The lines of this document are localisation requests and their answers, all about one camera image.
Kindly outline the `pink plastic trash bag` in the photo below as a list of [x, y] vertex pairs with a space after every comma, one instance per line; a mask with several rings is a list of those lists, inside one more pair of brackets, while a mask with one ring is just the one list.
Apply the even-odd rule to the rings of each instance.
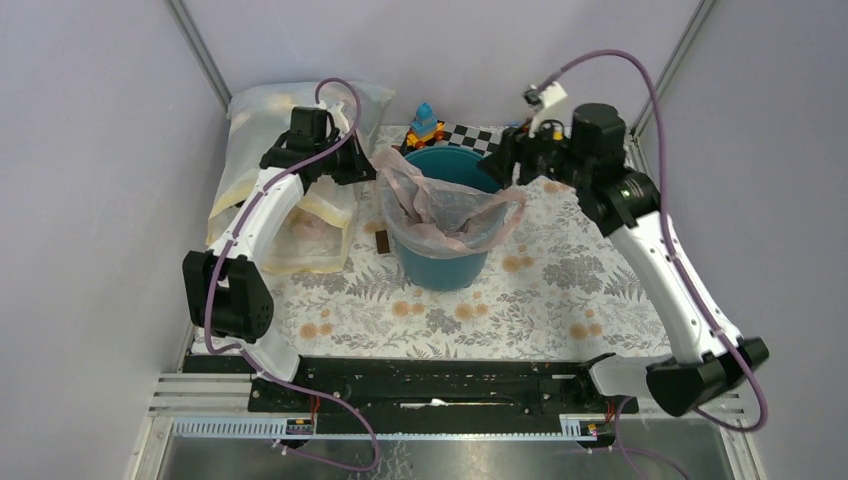
[[406, 156], [386, 148], [370, 160], [375, 198], [389, 234], [430, 259], [482, 254], [503, 244], [523, 219], [527, 196], [499, 186], [489, 193], [444, 178], [479, 174], [482, 156], [455, 146], [434, 146]]

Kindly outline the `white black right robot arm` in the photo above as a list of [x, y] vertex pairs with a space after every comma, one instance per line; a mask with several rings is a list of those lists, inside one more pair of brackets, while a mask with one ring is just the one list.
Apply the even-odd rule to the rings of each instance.
[[592, 362], [573, 386], [575, 402], [597, 412], [613, 396], [650, 396], [674, 417], [739, 387], [770, 356], [759, 337], [746, 338], [721, 312], [693, 273], [660, 212], [661, 195], [645, 174], [625, 164], [626, 125], [607, 104], [574, 110], [571, 133], [543, 120], [508, 128], [478, 167], [502, 187], [540, 176], [574, 188], [582, 213], [623, 256], [653, 304], [670, 356], [638, 360], [615, 355]]

